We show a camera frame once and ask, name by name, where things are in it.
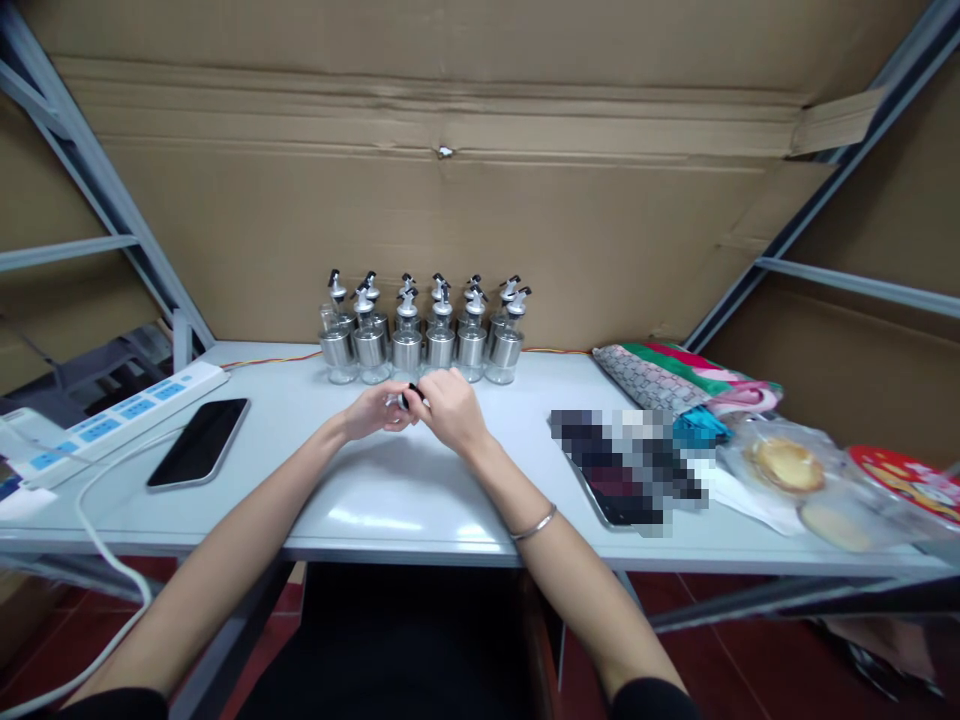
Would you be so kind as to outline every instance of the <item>white table surface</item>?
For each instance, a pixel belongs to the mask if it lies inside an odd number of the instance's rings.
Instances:
[[[318,349],[224,342],[202,359],[225,364]],[[186,555],[314,429],[366,387],[331,385],[322,357],[248,366],[230,375],[200,402],[243,397],[250,398],[251,408],[212,482],[148,493],[147,477],[169,447],[162,444],[118,467],[88,494],[87,514],[118,552]],[[547,424],[554,409],[634,407],[593,359],[525,353],[512,385],[483,380],[474,387],[491,432],[614,569],[904,578],[951,574],[949,565],[912,547],[852,554],[809,534],[782,537],[718,503],[698,513],[675,511],[668,537],[610,530],[598,519]],[[134,443],[185,424],[196,407]],[[0,551],[94,552],[73,511],[77,492],[93,472],[56,488],[58,500],[28,520],[0,523]],[[456,455],[422,424],[399,435],[380,432],[343,450],[284,547],[296,559],[518,564],[493,506]]]

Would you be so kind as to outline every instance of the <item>silver bracelet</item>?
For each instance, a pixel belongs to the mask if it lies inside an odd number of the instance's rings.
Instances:
[[[530,528],[526,532],[522,532],[519,535],[514,535],[513,533],[510,533],[510,537],[513,538],[514,542],[519,542],[520,540],[526,540],[528,537],[532,537],[536,535],[538,532],[540,532],[541,530],[543,530],[550,523],[550,521],[553,520],[553,516],[556,514],[557,514],[556,503],[550,503],[550,512],[547,513],[547,516],[543,520],[538,522],[536,525],[534,525],[532,528]]]

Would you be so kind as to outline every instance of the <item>wire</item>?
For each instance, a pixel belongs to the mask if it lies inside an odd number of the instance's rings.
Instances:
[[[312,357],[316,357],[317,355],[322,355],[322,354],[323,354],[323,350],[319,350],[318,352],[311,353],[309,355],[304,355],[303,357],[298,357],[298,358],[268,358],[266,360],[242,360],[240,362],[227,363],[226,365],[221,365],[220,367],[224,370],[236,370],[237,368],[245,367],[247,365],[264,365],[266,363],[297,362],[299,360],[309,360]]]
[[[590,355],[590,353],[583,350],[557,350],[555,348],[525,348],[523,352],[547,352],[555,353],[557,355]],[[310,355],[304,355],[303,357],[298,358],[268,358],[266,360],[242,360],[235,363],[227,363],[226,365],[221,365],[220,367],[224,370],[236,370],[237,368],[246,367],[248,365],[265,365],[267,363],[278,363],[278,362],[298,362],[300,360],[309,360],[310,358],[317,357],[317,355],[322,355],[323,350],[319,352],[311,353]]]
[[[556,355],[590,355],[584,350],[556,350],[554,348],[524,348],[523,352],[549,352]]]
[[[17,705],[16,707],[12,707],[9,710],[5,710],[4,712],[0,713],[0,720],[13,720],[14,718],[19,718],[19,717],[23,717],[24,715],[28,715],[43,707],[46,707],[47,705],[49,705],[50,703],[56,700],[59,700],[65,695],[72,693],[78,687],[83,685],[83,683],[89,680],[90,677],[98,669],[100,669],[100,666],[103,665],[104,661],[108,657],[110,657],[110,655],[113,653],[114,650],[117,649],[117,646],[120,645],[123,639],[127,636],[127,633],[129,633],[130,630],[133,629],[133,626],[137,624],[140,618],[143,617],[143,614],[150,607],[151,603],[153,602],[153,593],[150,590],[150,585],[147,583],[146,578],[144,578],[143,575],[138,573],[133,568],[128,567],[127,565],[124,565],[122,562],[120,562],[117,556],[114,555],[110,551],[110,549],[106,546],[106,544],[103,542],[103,540],[100,539],[100,536],[97,534],[97,531],[93,527],[93,524],[90,522],[89,518],[87,518],[86,513],[83,512],[83,499],[84,497],[86,497],[87,493],[90,491],[90,488],[96,485],[97,482],[99,482],[100,479],[104,477],[108,472],[110,472],[117,466],[125,463],[130,458],[135,457],[140,453],[145,452],[156,445],[159,445],[161,442],[169,438],[171,435],[183,430],[184,427],[185,426],[181,425],[178,428],[174,428],[173,430],[165,432],[163,435],[160,435],[159,437],[155,437],[152,440],[149,440],[143,443],[142,445],[137,446],[127,454],[121,455],[119,458],[111,462],[103,470],[97,473],[97,475],[90,482],[84,485],[83,489],[77,495],[76,501],[74,502],[74,510],[77,513],[77,517],[80,519],[80,524],[83,526],[83,529],[86,530],[87,535],[90,536],[90,539],[93,541],[94,547],[97,548],[97,551],[100,553],[103,559],[107,561],[107,564],[109,564],[110,567],[112,567],[114,570],[121,573],[122,575],[125,575],[126,577],[130,578],[133,581],[133,583],[137,586],[137,590],[140,591],[140,597],[143,603],[142,606],[134,614],[134,616],[131,617],[122,628],[120,628],[120,631],[116,635],[114,635],[113,640],[111,640],[107,644],[107,646],[103,649],[103,652],[101,652],[97,656],[97,658],[92,663],[90,663],[90,665],[87,667],[86,670],[84,670],[82,673],[77,675],[77,677],[75,677],[73,680],[68,682],[66,685],[61,685],[56,690],[51,690],[48,693],[44,693],[40,697],[36,697],[33,700],[29,700],[25,703],[22,703],[21,705]]]

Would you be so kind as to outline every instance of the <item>phone screen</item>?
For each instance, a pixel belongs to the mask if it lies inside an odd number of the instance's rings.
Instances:
[[[153,471],[147,487],[165,487],[210,475],[249,402],[241,398],[201,405]]]

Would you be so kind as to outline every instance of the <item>cardboard wall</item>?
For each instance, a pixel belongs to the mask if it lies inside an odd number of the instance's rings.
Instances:
[[[954,57],[788,259],[960,297],[958,126]],[[705,353],[783,383],[784,413],[842,445],[960,458],[960,321],[770,276]]]
[[[104,230],[36,128],[0,94],[0,252],[100,237]],[[69,360],[159,317],[119,252],[0,273],[0,393],[49,371],[10,331]]]
[[[21,6],[218,338],[314,340],[338,267],[519,273],[529,342],[588,348],[692,329],[926,4]]]
[[[48,52],[422,80],[858,93],[928,0],[22,0]]]

